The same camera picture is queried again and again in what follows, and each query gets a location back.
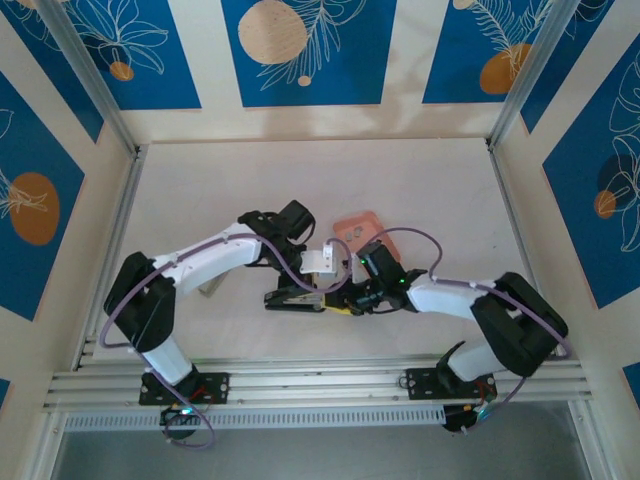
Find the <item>aluminium frame post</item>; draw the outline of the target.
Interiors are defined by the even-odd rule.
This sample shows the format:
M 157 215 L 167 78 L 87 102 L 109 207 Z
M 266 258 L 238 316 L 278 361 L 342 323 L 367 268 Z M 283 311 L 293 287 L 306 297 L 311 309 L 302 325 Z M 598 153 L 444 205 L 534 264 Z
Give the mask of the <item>aluminium frame post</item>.
M 491 152 L 516 120 L 524 123 L 527 134 L 533 133 L 594 32 L 590 21 L 598 13 L 591 10 L 591 0 L 546 0 L 544 5 L 549 15 L 487 139 Z
M 116 140 L 128 157 L 136 161 L 139 147 L 63 6 L 57 0 L 33 0 L 33 2 L 45 26 L 101 117 L 111 127 Z

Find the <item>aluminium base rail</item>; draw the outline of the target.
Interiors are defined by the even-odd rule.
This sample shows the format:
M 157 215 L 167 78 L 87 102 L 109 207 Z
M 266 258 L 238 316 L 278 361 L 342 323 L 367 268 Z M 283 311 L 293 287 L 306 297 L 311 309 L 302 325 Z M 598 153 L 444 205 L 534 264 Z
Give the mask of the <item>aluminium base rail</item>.
M 315 360 L 219 360 L 198 363 L 203 373 L 230 375 L 230 408 L 386 406 L 408 404 L 399 378 L 408 368 L 429 368 L 432 356 Z M 132 362 L 87 362 L 53 375 L 47 411 L 129 409 L 138 406 L 143 369 Z M 509 372 L 494 376 L 498 394 L 519 390 L 517 402 L 590 400 L 592 388 L 577 360 L 543 364 L 525 383 Z

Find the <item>aluminium side rail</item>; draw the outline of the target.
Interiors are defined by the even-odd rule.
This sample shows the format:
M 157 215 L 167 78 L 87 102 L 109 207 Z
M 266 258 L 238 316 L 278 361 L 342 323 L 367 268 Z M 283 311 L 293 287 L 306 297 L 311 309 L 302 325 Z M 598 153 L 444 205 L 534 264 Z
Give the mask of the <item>aluminium side rail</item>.
M 121 188 L 118 197 L 115 216 L 108 230 L 108 243 L 104 260 L 97 277 L 96 286 L 91 297 L 88 313 L 85 316 L 83 327 L 77 342 L 74 360 L 71 369 L 76 370 L 82 363 L 84 349 L 87 343 L 94 342 L 94 334 L 97 325 L 104 313 L 103 304 L 110 290 L 111 280 L 117 265 L 121 245 L 130 217 L 135 194 L 140 182 L 141 173 L 148 154 L 149 144 L 142 144 L 136 147 L 135 156 L 128 169 L 124 186 Z
M 505 177 L 495 154 L 490 153 L 489 158 L 524 272 L 508 271 L 498 278 L 492 299 L 481 302 L 486 311 L 480 315 L 480 326 L 490 345 L 498 348 L 498 358 L 515 373 L 530 376 L 545 361 L 571 356 L 566 345 L 568 327 L 537 291 Z

